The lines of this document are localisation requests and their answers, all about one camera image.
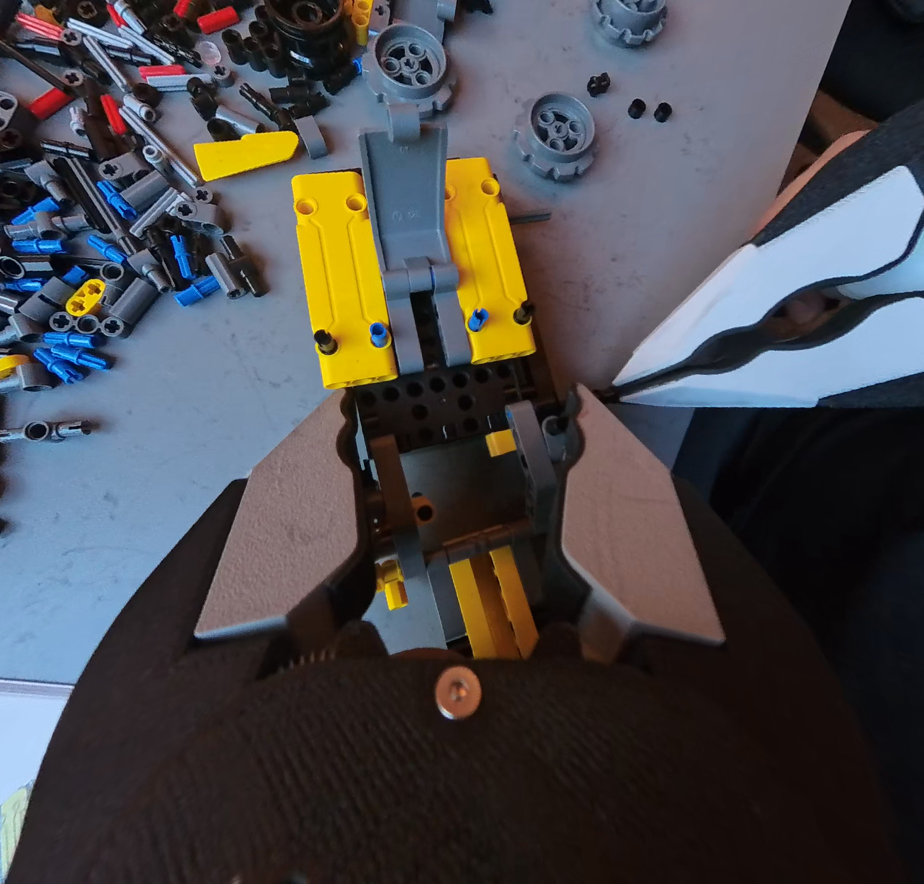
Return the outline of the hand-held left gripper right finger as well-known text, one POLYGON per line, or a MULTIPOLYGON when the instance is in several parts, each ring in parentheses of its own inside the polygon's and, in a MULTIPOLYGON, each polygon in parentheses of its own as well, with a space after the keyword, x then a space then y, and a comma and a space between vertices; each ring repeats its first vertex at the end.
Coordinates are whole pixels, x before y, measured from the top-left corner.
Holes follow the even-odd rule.
POLYGON ((611 663, 642 637, 722 647, 725 634, 668 468, 586 385, 565 408, 552 550, 583 591, 582 652, 611 663))

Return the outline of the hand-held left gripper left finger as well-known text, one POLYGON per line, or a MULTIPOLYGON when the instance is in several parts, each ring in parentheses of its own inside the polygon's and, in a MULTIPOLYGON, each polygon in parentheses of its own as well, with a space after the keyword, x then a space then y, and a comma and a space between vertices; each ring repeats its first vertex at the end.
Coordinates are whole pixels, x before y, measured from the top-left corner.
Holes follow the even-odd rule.
POLYGON ((332 393, 251 470, 194 635, 328 643, 375 590, 352 398, 332 393))

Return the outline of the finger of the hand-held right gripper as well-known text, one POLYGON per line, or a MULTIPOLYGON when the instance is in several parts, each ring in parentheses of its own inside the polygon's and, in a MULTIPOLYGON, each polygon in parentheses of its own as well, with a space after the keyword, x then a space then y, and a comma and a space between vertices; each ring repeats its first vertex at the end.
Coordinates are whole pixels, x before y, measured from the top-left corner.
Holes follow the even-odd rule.
POLYGON ((922 102, 833 157, 635 350, 613 386, 745 362, 845 303, 922 298, 922 102))
POLYGON ((829 397, 914 377, 923 370, 922 298, 845 303, 811 333, 760 338, 745 362, 699 362, 640 388, 624 404, 669 407, 815 407, 829 397))

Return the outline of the yellow grey brick vehicle model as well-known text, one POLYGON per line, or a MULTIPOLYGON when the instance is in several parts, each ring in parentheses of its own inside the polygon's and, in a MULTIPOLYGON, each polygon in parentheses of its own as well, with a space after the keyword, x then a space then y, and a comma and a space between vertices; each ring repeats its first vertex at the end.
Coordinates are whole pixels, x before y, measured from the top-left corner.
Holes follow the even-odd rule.
POLYGON ((321 380, 351 398, 377 590, 419 580, 448 647, 525 659, 555 492, 558 402, 502 185, 410 105, 358 136, 358 169, 296 176, 321 380))

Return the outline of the grey desk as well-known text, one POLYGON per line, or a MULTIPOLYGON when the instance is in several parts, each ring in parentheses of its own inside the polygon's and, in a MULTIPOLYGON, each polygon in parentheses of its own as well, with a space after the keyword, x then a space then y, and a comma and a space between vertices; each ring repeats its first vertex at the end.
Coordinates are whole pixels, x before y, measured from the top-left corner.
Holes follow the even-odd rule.
MULTIPOLYGON (((634 349, 753 232, 775 198, 850 0, 667 0, 645 48, 600 39, 590 0, 491 0, 445 47, 438 121, 451 156, 485 156, 556 384, 607 386, 634 349), (610 90, 586 91, 600 72, 610 90), (577 97, 596 156, 569 182, 532 173, 514 121, 527 100, 577 97), (628 116, 634 98, 646 113, 628 116), (673 107, 663 124, 660 102, 673 107)), ((214 183, 266 297, 189 308, 160 297, 110 349, 115 368, 14 394, 6 423, 88 419, 89 437, 12 444, 2 462, 2 676, 74 682, 116 614, 225 486, 326 397, 295 242, 292 178, 359 164, 384 113, 357 80, 323 112, 330 154, 214 183)))

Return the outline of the grey toothed wheel hub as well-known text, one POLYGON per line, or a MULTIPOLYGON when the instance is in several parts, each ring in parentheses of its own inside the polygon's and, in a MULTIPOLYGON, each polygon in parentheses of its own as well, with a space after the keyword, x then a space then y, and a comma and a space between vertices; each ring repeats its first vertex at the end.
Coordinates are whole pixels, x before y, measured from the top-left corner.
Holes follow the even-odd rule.
POLYGON ((421 26, 388 25, 370 38, 361 67, 380 105, 409 104, 430 119, 453 104, 456 77, 450 60, 442 42, 421 26))
POLYGON ((663 31, 667 0, 590 0, 590 16, 606 42, 638 48, 653 42, 663 31))
POLYGON ((532 173, 559 183, 583 176, 597 149, 590 110, 564 92, 525 101, 514 121, 513 141, 532 173))

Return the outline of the white printed paper sheet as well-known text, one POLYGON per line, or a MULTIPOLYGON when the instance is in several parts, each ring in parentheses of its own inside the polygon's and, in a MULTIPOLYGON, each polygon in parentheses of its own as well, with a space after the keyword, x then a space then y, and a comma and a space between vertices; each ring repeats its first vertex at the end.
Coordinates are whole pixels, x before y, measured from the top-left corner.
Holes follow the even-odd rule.
POLYGON ((74 686, 1 680, 1 881, 6 882, 40 764, 74 686))

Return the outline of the yellow curved panel piece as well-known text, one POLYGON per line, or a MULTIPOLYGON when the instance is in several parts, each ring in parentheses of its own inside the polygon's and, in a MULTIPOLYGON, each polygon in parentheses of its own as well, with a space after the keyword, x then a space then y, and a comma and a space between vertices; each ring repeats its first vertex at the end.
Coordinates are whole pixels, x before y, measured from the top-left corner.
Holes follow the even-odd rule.
POLYGON ((299 135, 291 131, 258 132, 232 141, 211 141, 193 146, 202 179, 214 182, 249 173, 293 158, 299 135))

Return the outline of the pile of small brick parts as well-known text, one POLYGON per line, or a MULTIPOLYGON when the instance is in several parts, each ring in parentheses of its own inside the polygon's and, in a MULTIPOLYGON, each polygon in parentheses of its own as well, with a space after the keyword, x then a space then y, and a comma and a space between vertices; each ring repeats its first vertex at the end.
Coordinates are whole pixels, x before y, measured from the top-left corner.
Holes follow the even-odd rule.
POLYGON ((2 65, 43 87, 2 76, 2 397, 110 370, 161 295, 264 296, 193 146, 287 130, 317 162, 357 45, 314 79, 263 0, 2 0, 2 65))

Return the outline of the black rubber toy tire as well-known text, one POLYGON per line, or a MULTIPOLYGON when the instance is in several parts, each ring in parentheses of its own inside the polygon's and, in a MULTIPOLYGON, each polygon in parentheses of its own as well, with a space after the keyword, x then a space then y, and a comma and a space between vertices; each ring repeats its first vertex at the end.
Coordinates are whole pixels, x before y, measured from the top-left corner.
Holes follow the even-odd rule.
POLYGON ((263 0, 285 54, 314 79, 352 57, 355 32, 346 0, 263 0))

